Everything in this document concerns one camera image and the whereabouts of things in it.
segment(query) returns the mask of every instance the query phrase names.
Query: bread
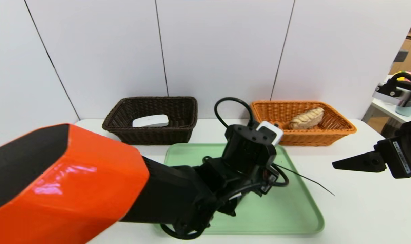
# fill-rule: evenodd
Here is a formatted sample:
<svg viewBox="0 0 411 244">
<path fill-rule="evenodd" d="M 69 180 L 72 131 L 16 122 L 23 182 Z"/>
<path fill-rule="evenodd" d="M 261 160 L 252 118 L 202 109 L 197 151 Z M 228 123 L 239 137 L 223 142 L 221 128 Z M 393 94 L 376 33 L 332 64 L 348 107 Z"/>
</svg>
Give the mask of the bread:
<svg viewBox="0 0 411 244">
<path fill-rule="evenodd" d="M 288 124 L 292 130 L 306 130 L 318 125 L 323 119 L 325 110 L 323 108 L 313 108 L 310 111 L 299 114 Z"/>
</svg>

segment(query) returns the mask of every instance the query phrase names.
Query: green tray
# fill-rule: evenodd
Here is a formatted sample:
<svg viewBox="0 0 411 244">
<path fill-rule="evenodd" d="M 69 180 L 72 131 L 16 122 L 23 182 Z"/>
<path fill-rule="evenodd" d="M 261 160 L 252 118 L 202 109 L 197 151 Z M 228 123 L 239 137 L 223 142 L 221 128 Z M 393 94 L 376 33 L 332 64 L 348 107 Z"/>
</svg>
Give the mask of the green tray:
<svg viewBox="0 0 411 244">
<path fill-rule="evenodd" d="M 174 144 L 167 151 L 165 165 L 200 165 L 204 156 L 220 157 L 224 148 L 225 144 Z M 284 148 L 277 146 L 276 151 L 275 163 L 296 171 Z M 322 231 L 325 220 L 304 182 L 300 176 L 285 173 L 290 181 L 287 187 L 273 187 L 261 198 L 247 194 L 235 210 L 236 217 L 216 212 L 204 234 L 295 235 Z"/>
</svg>

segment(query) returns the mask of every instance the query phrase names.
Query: white table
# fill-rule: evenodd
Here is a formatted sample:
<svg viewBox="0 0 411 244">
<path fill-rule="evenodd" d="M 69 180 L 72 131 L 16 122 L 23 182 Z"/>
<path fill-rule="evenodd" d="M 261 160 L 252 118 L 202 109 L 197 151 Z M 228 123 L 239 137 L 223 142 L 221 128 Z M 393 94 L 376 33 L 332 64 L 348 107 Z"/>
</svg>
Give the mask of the white table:
<svg viewBox="0 0 411 244">
<path fill-rule="evenodd" d="M 79 121 L 77 125 L 117 139 L 113 134 L 102 130 L 102 122 L 102 119 L 87 119 Z M 245 124 L 246 120 L 228 119 L 226 122 Z M 308 236 L 202 235 L 189 243 L 410 244 L 411 178 L 394 179 L 388 170 L 382 173 L 335 170 L 331 165 L 333 161 L 371 151 L 373 145 L 383 139 L 364 122 L 351 122 L 357 127 L 358 132 L 329 147 L 286 147 L 301 174 L 318 180 L 336 195 L 334 197 L 318 185 L 305 180 L 325 218 L 326 226 L 321 233 Z M 224 126 L 218 120 L 199 119 L 190 143 L 225 143 L 224 132 Z M 168 146 L 137 148 L 145 156 L 163 162 Z M 116 223 L 90 243 L 184 243 L 169 236 L 157 235 L 153 228 L 150 224 Z"/>
<path fill-rule="evenodd" d="M 397 112 L 395 112 L 396 109 L 396 105 L 393 105 L 391 103 L 388 102 L 384 102 L 382 100 L 379 100 L 377 98 L 373 99 L 373 102 L 371 102 L 371 106 L 373 108 L 376 108 L 382 112 L 384 112 L 385 114 L 387 114 L 388 116 L 392 117 L 393 119 L 396 119 L 398 122 L 400 123 L 405 123 L 405 122 L 409 122 L 411 121 L 411 116 L 403 116 L 401 114 L 398 114 Z"/>
</svg>

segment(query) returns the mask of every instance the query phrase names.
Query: wicker basket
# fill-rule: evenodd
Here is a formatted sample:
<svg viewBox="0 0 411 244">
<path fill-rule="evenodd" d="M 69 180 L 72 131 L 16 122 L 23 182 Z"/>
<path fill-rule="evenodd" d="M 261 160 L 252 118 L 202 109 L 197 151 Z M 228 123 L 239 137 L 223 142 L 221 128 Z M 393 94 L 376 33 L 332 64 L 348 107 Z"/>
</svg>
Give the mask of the wicker basket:
<svg viewBox="0 0 411 244">
<path fill-rule="evenodd" d="M 132 127 L 134 119 L 166 114 L 165 127 Z M 121 99 L 103 122 L 103 129 L 129 145 L 186 143 L 198 119 L 194 97 L 130 97 Z"/>
<path fill-rule="evenodd" d="M 335 141 L 356 132 L 351 124 L 337 110 L 324 102 L 315 101 L 258 101 L 251 104 L 255 119 L 277 123 L 284 131 L 281 145 L 328 146 Z M 294 116 L 310 109 L 325 110 L 322 121 L 308 130 L 290 130 L 288 124 Z"/>
</svg>

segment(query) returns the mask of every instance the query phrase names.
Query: orange wicker basket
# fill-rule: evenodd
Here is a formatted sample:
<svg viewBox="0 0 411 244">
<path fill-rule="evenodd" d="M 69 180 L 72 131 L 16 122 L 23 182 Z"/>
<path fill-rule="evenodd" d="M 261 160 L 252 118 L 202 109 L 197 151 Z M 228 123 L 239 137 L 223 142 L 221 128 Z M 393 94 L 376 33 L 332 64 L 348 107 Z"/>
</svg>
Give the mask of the orange wicker basket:
<svg viewBox="0 0 411 244">
<path fill-rule="evenodd" d="M 308 130 L 290 130 L 288 124 L 294 116 L 310 109 L 325 110 L 322 121 Z M 324 102 L 316 101 L 257 101 L 251 104 L 255 119 L 277 123 L 284 131 L 281 145 L 328 146 L 347 135 L 356 132 L 351 124 L 337 110 Z"/>
</svg>

